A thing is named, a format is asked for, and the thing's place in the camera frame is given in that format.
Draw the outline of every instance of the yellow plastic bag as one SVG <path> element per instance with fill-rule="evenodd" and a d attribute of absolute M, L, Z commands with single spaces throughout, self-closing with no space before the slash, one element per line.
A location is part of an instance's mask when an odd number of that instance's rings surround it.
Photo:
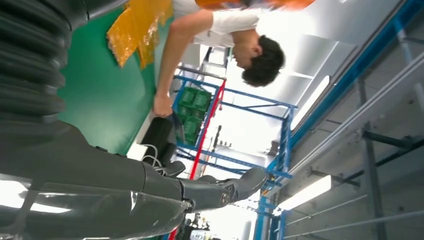
<path fill-rule="evenodd" d="M 173 16 L 172 0 L 130 0 L 125 8 L 107 32 L 109 47 L 121 67 L 138 49 L 144 68 L 155 61 L 158 24 L 164 25 Z"/>

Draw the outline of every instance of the orange vest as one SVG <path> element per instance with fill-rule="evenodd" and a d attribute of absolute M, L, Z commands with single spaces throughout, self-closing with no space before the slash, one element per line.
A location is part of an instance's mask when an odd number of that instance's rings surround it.
<path fill-rule="evenodd" d="M 195 0 L 197 5 L 211 11 L 238 9 L 246 7 L 244 3 L 264 4 L 268 7 L 285 8 L 288 10 L 301 10 L 312 4 L 315 0 Z"/>

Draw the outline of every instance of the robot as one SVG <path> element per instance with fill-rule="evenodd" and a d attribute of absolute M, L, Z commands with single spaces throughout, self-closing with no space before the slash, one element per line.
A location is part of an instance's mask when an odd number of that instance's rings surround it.
<path fill-rule="evenodd" d="M 0 0 L 0 239 L 142 239 L 186 213 L 248 198 L 267 180 L 162 176 L 58 120 L 72 33 L 126 0 Z"/>

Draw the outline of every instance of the man's arm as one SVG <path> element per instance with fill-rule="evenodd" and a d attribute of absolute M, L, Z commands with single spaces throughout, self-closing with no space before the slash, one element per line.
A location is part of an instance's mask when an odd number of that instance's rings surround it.
<path fill-rule="evenodd" d="M 199 10 L 178 18 L 171 24 L 160 63 L 159 83 L 153 106 L 153 111 L 158 116 L 167 117 L 172 114 L 168 94 L 175 70 L 193 38 L 211 29 L 213 20 L 211 11 Z"/>

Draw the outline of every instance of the white t-shirt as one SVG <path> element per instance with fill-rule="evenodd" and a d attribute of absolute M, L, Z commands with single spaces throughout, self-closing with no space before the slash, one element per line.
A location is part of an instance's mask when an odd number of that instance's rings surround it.
<path fill-rule="evenodd" d="M 195 0 L 173 0 L 173 10 L 177 19 L 199 11 L 200 7 Z M 258 9 L 214 11 L 212 28 L 196 35 L 194 43 L 209 47 L 233 47 L 230 33 L 255 29 L 260 13 Z"/>

